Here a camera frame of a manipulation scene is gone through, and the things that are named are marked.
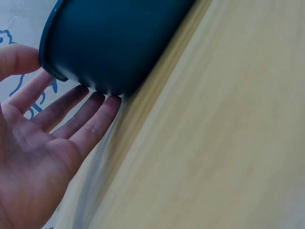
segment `palm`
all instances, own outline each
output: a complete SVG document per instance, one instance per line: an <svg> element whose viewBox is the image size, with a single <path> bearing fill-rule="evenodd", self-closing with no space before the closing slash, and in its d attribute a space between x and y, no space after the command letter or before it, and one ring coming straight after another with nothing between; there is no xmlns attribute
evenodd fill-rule
<svg viewBox="0 0 305 229"><path fill-rule="evenodd" d="M3 57L6 64L13 57L19 65L4 66ZM34 71L39 67L36 57L36 50L18 45L0 50L0 81ZM104 102L103 95L94 93L71 120L51 132L89 92L78 86L32 120L26 119L25 112L51 81L51 76L40 73L0 109L0 225L8 228L43 226L120 106L118 97Z"/></svg>

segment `wood grain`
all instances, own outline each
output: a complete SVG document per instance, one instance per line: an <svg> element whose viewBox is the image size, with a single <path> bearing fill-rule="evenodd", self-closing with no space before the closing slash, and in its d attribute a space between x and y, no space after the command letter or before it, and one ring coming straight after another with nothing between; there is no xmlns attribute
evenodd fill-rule
<svg viewBox="0 0 305 229"><path fill-rule="evenodd" d="M305 1L198 1L55 228L305 227Z"/></svg>

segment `finger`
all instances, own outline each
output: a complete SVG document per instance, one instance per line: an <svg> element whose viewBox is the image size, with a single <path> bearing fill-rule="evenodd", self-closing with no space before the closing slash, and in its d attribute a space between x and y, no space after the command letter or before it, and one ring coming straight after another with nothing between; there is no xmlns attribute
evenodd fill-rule
<svg viewBox="0 0 305 229"><path fill-rule="evenodd" d="M65 125L55 130L52 135L55 138L69 139L76 131L88 122L104 103L105 96L94 92L81 109Z"/></svg>
<svg viewBox="0 0 305 229"><path fill-rule="evenodd" d="M97 113L76 132L70 140L84 159L100 142L115 119L121 105L121 99L110 96Z"/></svg>
<svg viewBox="0 0 305 229"><path fill-rule="evenodd" d="M39 68L37 49L20 44L0 48L0 82L11 75L27 74Z"/></svg>
<svg viewBox="0 0 305 229"><path fill-rule="evenodd" d="M44 132L49 133L88 93L89 89L84 86L77 86L71 89L36 115L32 122L38 125Z"/></svg>
<svg viewBox="0 0 305 229"><path fill-rule="evenodd" d="M20 113L25 112L39 99L42 92L50 85L54 78L46 71L41 71L33 77L19 91L13 94L6 102L15 106Z"/></svg>

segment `wooden surface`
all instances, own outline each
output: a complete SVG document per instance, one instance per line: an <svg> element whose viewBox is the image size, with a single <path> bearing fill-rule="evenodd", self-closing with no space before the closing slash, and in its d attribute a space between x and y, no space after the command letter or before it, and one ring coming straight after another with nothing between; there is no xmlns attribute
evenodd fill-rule
<svg viewBox="0 0 305 229"><path fill-rule="evenodd" d="M305 228L305 1L200 0L104 142L55 228Z"/></svg>

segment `hand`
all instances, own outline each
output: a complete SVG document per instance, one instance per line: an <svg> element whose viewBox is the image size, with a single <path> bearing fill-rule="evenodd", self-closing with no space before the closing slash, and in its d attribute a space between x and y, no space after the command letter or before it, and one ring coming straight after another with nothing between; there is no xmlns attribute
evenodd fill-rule
<svg viewBox="0 0 305 229"><path fill-rule="evenodd" d="M0 81L39 68L34 48L14 44L0 49ZM0 228L41 228L119 110L119 97L104 102L103 95L93 93L71 120L50 133L89 93L77 86L26 119L25 112L52 80L42 71L0 106Z"/></svg>

